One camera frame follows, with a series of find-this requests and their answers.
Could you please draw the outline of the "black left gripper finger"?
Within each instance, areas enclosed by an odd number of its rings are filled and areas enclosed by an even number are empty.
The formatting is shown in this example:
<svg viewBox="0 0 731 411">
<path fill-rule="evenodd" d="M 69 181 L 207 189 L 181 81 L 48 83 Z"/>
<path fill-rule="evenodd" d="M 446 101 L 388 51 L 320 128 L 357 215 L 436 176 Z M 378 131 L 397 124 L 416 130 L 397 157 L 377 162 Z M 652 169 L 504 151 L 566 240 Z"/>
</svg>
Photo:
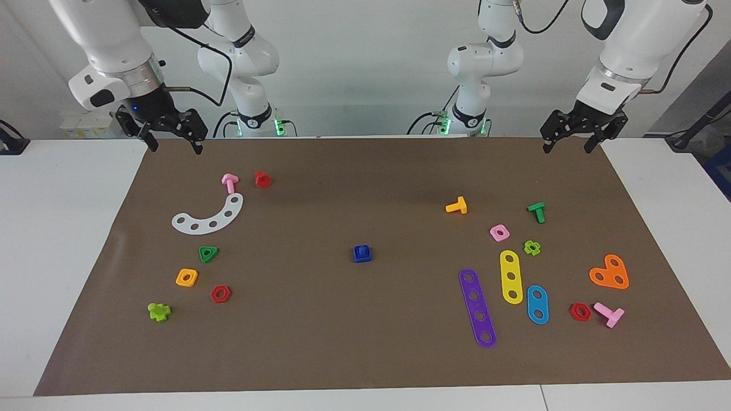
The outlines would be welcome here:
<svg viewBox="0 0 731 411">
<path fill-rule="evenodd" d="M 628 118 L 625 114 L 615 115 L 608 124 L 603 126 L 596 122 L 590 122 L 589 130 L 592 135 L 583 146 L 585 153 L 592 153 L 597 146 L 606 140 L 616 139 L 627 122 Z"/>
<path fill-rule="evenodd" d="M 561 139 L 572 135 L 568 120 L 570 116 L 561 111 L 553 111 L 541 126 L 541 138 L 543 139 L 543 151 L 550 154 L 556 143 Z"/>
</svg>

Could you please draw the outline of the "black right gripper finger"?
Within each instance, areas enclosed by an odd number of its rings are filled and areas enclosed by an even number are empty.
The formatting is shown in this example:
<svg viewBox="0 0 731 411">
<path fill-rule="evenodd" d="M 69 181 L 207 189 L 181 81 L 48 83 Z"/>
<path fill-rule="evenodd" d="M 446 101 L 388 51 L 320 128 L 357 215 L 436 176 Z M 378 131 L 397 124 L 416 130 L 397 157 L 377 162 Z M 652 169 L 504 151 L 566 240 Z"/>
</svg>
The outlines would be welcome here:
<svg viewBox="0 0 731 411">
<path fill-rule="evenodd" d="M 151 152 L 157 151 L 159 143 L 150 131 L 151 124 L 149 122 L 144 122 L 143 125 L 139 125 L 125 107 L 118 107 L 117 122 L 126 137 L 135 138 L 144 142 Z"/>
<path fill-rule="evenodd" d="M 203 142 L 208 135 L 208 127 L 196 109 L 179 112 L 173 120 L 171 133 L 187 140 L 196 155 L 203 153 Z"/>
</svg>

